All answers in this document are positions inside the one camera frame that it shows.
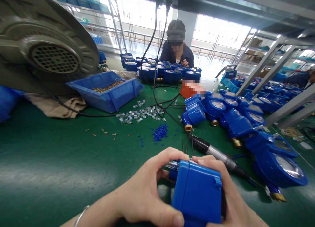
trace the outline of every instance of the green workbench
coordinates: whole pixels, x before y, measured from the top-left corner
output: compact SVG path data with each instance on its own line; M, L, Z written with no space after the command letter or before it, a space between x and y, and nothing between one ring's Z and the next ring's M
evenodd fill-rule
M179 92L176 88L167 88L167 92L164 89L156 89L159 102L171 99ZM136 101L143 99L145 106L155 104L152 90L147 85L138 98L120 111L132 110ZM181 96L177 104L184 104ZM168 111L179 121L178 115L183 113L183 108L171 107ZM84 112L104 113L94 108ZM84 206L127 181L150 157L168 146L181 150L183 137L185 149L187 144L184 131L168 115L165 116L169 125L168 138L157 145L150 127L157 128L161 122L150 117L132 125L121 124L116 117L52 119L26 101L21 102L11 115L11 120L0 125L0 226L3 227L59 226L81 212ZM233 147L223 128L211 127L209 121L196 126L194 134L230 155L244 153L244 150ZM302 150L298 143L290 142L315 166L314 150ZM192 155L190 143L188 154ZM302 158L298 157L296 161L307 174L309 184L284 189L287 203L273 201L263 188L254 188L232 176L246 203L270 226L314 226L314 170ZM238 162L259 180L253 173L251 160L240 158ZM161 182L158 190L162 199L169 202L170 185ZM121 221L119 225L128 224ZM133 226L144 225L150 226L148 223Z

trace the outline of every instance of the bracelet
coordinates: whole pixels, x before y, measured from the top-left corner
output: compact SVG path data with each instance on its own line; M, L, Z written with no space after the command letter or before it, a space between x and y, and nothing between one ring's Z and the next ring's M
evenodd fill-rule
M78 219L76 220L75 224L74 224L74 227L78 227L78 223L81 219L81 217L83 216L83 213L89 208L90 206L86 206L83 208L83 211L81 212L81 214L79 215Z

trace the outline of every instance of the orange object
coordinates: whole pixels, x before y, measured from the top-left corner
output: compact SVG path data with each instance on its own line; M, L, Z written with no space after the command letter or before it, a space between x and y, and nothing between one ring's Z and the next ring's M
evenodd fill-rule
M193 80L183 80L180 94L185 98L192 96L203 96L206 93L206 89L199 83L195 83Z

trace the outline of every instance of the worker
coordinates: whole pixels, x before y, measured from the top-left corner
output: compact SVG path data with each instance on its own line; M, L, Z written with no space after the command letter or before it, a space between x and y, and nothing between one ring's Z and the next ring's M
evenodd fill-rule
M164 42L160 61L178 63L186 67L194 67L194 55L185 43L186 29L181 20L172 20L167 29L167 40Z
M281 83L298 85L299 88L306 89L311 86L311 84L315 83L315 69L309 69L306 71L306 73L287 77Z
M193 156L192 159L202 166L219 171L222 176L227 203L227 219L222 225L209 223L207 227L267 226L245 203L222 161L217 161L211 155ZM84 212L73 217L62 227L114 226L121 218L125 218L130 223L150 221L158 227L183 227L183 214L164 203L157 191L159 179L167 179L169 175L169 172L163 170L162 167L171 160L189 161L189 156L168 147L145 162L126 183L99 199L91 207L85 207Z

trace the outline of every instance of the fan grille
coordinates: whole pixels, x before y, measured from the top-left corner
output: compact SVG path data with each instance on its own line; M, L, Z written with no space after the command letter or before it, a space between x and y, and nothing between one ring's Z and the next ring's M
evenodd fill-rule
M31 57L41 68L54 73L72 73L79 66L71 52L56 45L38 45L32 49Z

